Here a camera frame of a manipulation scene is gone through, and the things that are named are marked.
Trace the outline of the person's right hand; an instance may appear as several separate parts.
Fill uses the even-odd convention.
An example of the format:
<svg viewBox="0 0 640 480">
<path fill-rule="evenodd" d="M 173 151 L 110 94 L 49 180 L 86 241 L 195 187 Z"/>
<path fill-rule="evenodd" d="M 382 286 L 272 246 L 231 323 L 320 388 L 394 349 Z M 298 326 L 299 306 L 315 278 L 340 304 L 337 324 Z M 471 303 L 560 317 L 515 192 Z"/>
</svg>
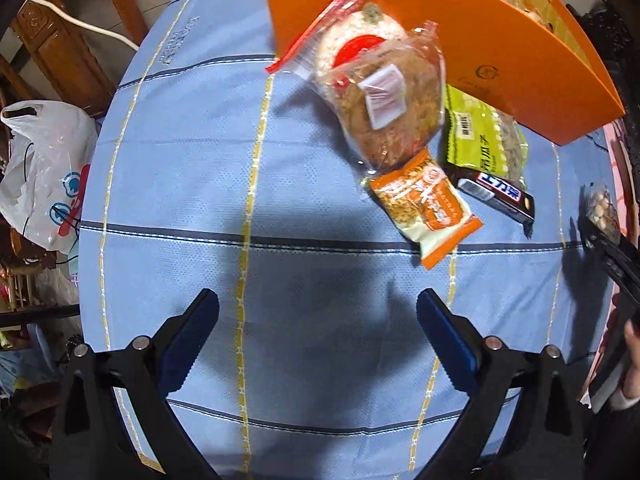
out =
<svg viewBox="0 0 640 480">
<path fill-rule="evenodd" d="M 629 366 L 623 382 L 622 393 L 626 399 L 634 400 L 640 396 L 640 336 L 633 322 L 627 321 L 624 337 L 629 353 Z"/>
</svg>

